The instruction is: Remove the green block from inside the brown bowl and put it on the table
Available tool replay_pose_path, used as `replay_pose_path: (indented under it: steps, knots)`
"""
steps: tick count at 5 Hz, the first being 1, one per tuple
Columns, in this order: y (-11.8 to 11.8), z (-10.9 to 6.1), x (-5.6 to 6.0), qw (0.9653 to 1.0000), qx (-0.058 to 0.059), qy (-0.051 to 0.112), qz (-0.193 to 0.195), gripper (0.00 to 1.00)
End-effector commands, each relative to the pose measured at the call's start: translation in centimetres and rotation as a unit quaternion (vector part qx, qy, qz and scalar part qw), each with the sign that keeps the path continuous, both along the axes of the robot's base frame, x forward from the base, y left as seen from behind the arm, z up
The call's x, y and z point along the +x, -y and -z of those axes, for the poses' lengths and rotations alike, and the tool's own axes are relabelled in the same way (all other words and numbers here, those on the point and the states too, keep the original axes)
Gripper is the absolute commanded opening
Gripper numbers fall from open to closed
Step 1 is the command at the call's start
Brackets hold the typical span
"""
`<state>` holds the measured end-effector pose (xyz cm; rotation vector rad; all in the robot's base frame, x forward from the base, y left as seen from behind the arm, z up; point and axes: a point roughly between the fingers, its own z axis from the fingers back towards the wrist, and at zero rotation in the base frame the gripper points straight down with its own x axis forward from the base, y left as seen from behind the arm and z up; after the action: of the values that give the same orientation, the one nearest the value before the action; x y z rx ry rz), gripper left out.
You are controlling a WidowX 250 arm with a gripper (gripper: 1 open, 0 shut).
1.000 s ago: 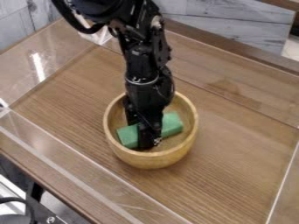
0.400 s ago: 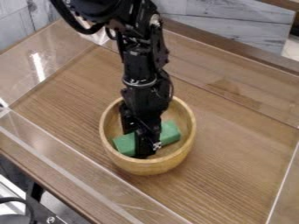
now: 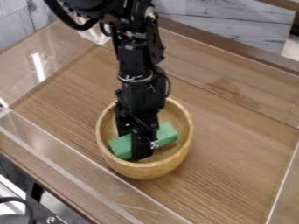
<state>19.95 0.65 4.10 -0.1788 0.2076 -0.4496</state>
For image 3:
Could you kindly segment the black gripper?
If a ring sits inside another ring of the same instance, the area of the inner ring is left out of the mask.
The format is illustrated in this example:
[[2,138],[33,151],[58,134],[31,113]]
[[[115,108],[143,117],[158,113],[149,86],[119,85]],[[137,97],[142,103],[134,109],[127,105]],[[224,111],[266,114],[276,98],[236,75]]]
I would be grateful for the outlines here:
[[117,91],[117,130],[122,137],[131,130],[133,160],[149,158],[159,145],[158,113],[170,95],[170,80],[165,73],[155,74],[149,82],[123,82]]

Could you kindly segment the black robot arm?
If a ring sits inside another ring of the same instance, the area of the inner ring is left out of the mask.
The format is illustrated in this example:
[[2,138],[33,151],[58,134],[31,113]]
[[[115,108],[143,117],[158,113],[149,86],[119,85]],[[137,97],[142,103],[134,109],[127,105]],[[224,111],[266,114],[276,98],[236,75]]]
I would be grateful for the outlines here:
[[45,0],[62,22],[78,31],[94,25],[111,37],[119,62],[117,129],[131,136],[131,159],[154,155],[159,145],[158,114],[165,109],[171,83],[159,63],[165,44],[153,0]]

